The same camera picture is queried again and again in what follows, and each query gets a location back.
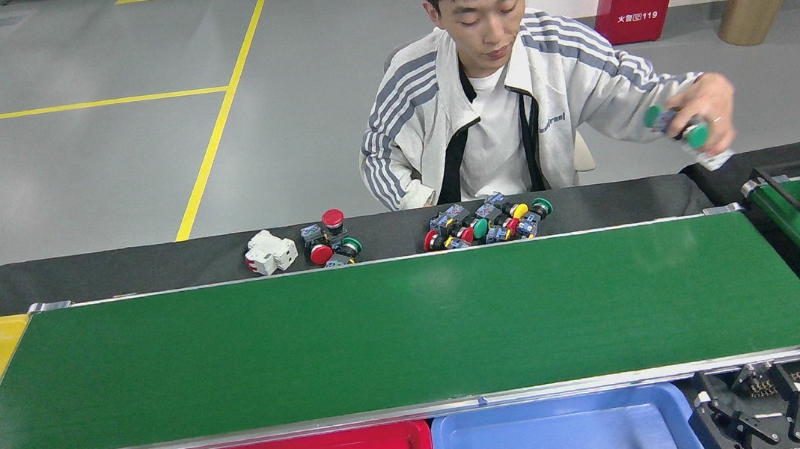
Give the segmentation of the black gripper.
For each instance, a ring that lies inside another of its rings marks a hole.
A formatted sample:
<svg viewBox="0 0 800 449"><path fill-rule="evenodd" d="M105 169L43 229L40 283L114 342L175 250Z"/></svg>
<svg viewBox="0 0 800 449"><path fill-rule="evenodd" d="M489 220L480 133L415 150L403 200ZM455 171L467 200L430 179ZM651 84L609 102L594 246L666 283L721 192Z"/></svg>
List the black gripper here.
<svg viewBox="0 0 800 449"><path fill-rule="evenodd" d="M704 449L800 449L800 382L794 382L778 364L766 372L782 400L787 402L788 436L778 443L763 441L742 423L738 400L698 391L692 406L692 430Z"/></svg>

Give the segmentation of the person's left hand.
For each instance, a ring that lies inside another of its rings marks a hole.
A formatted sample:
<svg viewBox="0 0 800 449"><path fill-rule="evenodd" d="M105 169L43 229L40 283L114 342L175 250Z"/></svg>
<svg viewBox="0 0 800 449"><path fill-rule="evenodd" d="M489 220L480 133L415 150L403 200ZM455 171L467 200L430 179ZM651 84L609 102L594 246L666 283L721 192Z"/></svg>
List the person's left hand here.
<svg viewBox="0 0 800 449"><path fill-rule="evenodd" d="M702 146L708 156L716 156L731 148L736 137L734 118L735 87L727 77L717 73L702 73L693 84L668 99L667 107L677 111L666 135L674 138L698 117L706 122L709 137Z"/></svg>

